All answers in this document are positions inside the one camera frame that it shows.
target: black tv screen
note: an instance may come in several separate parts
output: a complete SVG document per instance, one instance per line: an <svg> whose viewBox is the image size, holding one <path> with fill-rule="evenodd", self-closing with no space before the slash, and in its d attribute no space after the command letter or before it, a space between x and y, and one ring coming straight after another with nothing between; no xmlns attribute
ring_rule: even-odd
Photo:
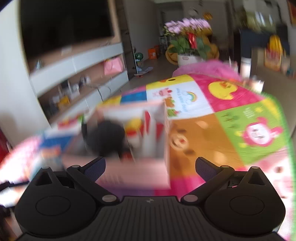
<svg viewBox="0 0 296 241"><path fill-rule="evenodd" d="M107 0L21 0L27 59L113 35Z"/></svg>

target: green mat border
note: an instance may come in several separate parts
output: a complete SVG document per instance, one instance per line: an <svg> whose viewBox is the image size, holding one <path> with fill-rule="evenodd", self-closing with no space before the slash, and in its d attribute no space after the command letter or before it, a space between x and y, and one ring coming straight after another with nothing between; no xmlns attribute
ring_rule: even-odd
<svg viewBox="0 0 296 241"><path fill-rule="evenodd" d="M293 218L294 220L292 223L292 232L291 232L291 241L292 241L292 240L296 240L296 230L295 230L295 226L296 226L296 195L295 195L296 193L296 156L295 156L294 145L293 145L292 138L290 137L290 134L289 134L288 123L287 123L286 116L284 114L281 103L278 101L277 98L275 98L273 95L270 95L268 93L262 92L260 95L266 98L270 98L277 104L279 112L281 114L280 121L284 126L284 135L288 139L287 146L288 146L288 153L291 158L290 162L292 167L292 182L293 182L292 185L293 185Z"/></svg>

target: potted plant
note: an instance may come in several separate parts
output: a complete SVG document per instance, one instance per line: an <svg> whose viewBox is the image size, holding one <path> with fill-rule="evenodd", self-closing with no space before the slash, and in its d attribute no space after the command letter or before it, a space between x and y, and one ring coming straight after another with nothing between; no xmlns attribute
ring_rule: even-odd
<svg viewBox="0 0 296 241"><path fill-rule="evenodd" d="M171 40L174 47L171 53L178 53L178 64L186 65L207 60L211 47L204 43L202 37L212 33L211 26L204 19L187 19L171 21L164 26L165 35L176 36Z"/></svg>

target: silver screw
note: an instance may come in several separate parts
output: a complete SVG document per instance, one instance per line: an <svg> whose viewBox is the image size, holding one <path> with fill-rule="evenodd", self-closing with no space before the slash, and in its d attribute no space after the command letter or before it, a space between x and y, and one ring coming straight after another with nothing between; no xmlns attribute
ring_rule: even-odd
<svg viewBox="0 0 296 241"><path fill-rule="evenodd" d="M102 197L104 202L114 202L117 200L117 197L114 195L105 195Z"/></svg>
<svg viewBox="0 0 296 241"><path fill-rule="evenodd" d="M186 201L186 202L196 202L198 200L198 197L193 195L193 194L188 194L188 195L185 195L183 197L183 199Z"/></svg>

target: pink cartoon character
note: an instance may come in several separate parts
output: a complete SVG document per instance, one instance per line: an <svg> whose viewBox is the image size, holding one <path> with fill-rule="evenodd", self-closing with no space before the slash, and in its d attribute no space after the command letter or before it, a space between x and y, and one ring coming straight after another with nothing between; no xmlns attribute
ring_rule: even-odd
<svg viewBox="0 0 296 241"><path fill-rule="evenodd" d="M155 92L153 93L153 96L161 96L161 97L164 97L164 96L170 96L170 94L172 93L173 91L170 90L169 88L165 88L165 89L162 89L158 92Z"/></svg>
<svg viewBox="0 0 296 241"><path fill-rule="evenodd" d="M271 145L273 140L283 132L282 127L278 126L270 129L267 126L267 119L258 117L257 120L258 122L247 126L246 130L242 133L242 138L250 146L266 147Z"/></svg>

